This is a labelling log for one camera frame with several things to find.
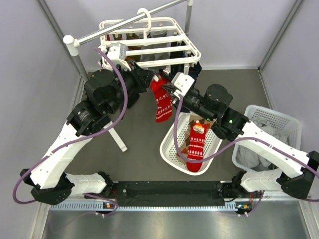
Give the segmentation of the red patterned christmas sock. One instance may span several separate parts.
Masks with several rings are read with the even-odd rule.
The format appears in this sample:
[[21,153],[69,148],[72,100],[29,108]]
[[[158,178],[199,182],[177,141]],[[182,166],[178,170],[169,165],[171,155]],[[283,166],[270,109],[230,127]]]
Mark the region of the red patterned christmas sock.
[[163,85],[169,81],[158,75],[157,81],[152,81],[150,89],[152,90],[157,104],[156,122],[161,123],[167,121],[172,116],[172,99],[168,92],[163,89]]

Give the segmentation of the white clip sock hanger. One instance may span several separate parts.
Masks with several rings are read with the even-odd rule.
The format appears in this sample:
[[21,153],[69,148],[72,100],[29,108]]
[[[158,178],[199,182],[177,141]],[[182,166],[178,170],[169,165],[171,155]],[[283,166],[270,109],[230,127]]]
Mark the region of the white clip sock hanger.
[[[175,65],[175,64],[183,64],[184,71],[183,73],[187,74],[188,69],[191,65],[196,64],[201,59],[201,53],[197,49],[197,47],[192,43],[192,41],[188,38],[188,36],[184,33],[180,25],[174,18],[171,17],[151,17],[150,23],[144,18],[139,20],[133,24],[128,26],[124,26],[112,33],[108,33],[102,35],[100,37],[100,46],[99,49],[102,50],[105,54],[107,54],[109,50],[109,46],[111,43],[122,43],[128,47],[126,51],[126,59],[125,61],[119,60],[115,61],[115,63],[120,64],[123,68],[128,66],[129,60],[134,60],[141,68],[150,69],[150,68],[163,68],[166,66]],[[159,38],[148,38],[147,35],[150,32],[154,31],[167,31],[166,37]],[[136,33],[140,36],[137,40],[127,40],[127,33]],[[171,47],[172,42],[182,43],[184,42],[184,46]],[[166,48],[155,48],[155,49],[145,49],[142,50],[142,46],[155,45],[167,43]],[[130,50],[129,46],[136,45],[140,46],[140,50]],[[175,58],[175,59],[165,59],[165,60],[157,60],[157,61],[141,61],[141,56],[144,54],[155,54],[155,53],[171,53],[175,51],[185,51],[188,55],[184,58]]]

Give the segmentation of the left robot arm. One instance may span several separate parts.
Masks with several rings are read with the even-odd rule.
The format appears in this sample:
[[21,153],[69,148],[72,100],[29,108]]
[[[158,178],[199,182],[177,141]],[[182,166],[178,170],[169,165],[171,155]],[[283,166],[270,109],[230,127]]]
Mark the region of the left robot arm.
[[130,70],[117,67],[98,70],[85,83],[86,99],[75,106],[67,117],[62,131],[46,153],[46,160],[34,169],[24,169],[21,176],[32,186],[35,201],[57,205],[69,196],[93,194],[109,197],[113,181],[105,172],[91,175],[72,175],[65,169],[77,153],[94,137],[111,126],[110,114],[130,108],[141,93],[147,91],[156,75],[153,70],[129,63]]

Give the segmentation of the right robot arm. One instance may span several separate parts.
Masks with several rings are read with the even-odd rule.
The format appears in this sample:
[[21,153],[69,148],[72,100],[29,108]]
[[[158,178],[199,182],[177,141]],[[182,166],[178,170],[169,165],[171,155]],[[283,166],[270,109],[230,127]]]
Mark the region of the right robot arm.
[[236,196],[244,197],[254,191],[282,191],[296,199],[310,200],[310,189],[319,175],[318,152],[306,153],[290,147],[258,128],[246,116],[230,108],[233,97],[222,85],[210,85],[204,96],[195,88],[184,91],[172,84],[163,85],[163,89],[177,101],[177,110],[185,107],[213,120],[211,128],[219,139],[241,145],[276,166],[274,170],[246,171],[236,176],[232,185]]

